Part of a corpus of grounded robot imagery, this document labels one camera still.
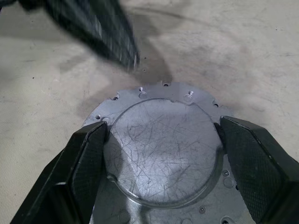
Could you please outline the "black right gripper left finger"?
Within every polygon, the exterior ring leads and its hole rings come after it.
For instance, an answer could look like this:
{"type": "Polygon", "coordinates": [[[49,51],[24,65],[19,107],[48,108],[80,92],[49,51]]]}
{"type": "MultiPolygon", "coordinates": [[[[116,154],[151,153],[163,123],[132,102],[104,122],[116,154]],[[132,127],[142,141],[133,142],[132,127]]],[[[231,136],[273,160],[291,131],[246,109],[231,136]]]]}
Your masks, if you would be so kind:
{"type": "Polygon", "coordinates": [[[10,224],[89,224],[108,125],[86,125],[43,169],[10,224]]]}

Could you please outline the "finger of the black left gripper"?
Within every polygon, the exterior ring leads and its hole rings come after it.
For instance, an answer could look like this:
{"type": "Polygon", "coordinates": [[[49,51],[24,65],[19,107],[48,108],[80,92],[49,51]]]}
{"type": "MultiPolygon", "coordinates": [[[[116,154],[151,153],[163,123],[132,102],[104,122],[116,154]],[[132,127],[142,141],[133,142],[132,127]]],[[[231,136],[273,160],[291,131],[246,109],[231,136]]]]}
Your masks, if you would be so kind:
{"type": "Polygon", "coordinates": [[[126,69],[139,65],[133,30],[119,0],[18,0],[28,11],[45,12],[99,56],[126,69]]]}

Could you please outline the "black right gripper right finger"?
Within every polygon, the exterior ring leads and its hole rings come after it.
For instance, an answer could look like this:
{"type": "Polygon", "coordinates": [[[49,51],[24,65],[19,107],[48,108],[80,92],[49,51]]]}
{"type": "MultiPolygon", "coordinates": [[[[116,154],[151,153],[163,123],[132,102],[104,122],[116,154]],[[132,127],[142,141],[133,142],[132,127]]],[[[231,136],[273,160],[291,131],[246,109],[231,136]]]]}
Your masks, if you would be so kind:
{"type": "Polygon", "coordinates": [[[299,162],[263,127],[223,116],[225,149],[256,224],[299,224],[299,162]]]}

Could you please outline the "silver motor end cover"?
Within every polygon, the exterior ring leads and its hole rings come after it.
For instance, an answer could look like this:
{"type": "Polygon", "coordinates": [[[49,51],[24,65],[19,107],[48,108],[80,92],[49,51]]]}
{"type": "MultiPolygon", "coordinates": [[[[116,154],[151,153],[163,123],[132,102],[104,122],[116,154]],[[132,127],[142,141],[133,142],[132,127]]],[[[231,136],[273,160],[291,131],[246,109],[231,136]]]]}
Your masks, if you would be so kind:
{"type": "Polygon", "coordinates": [[[215,124],[231,111],[185,83],[117,92],[84,121],[105,121],[104,174],[90,224],[255,224],[215,124]]]}

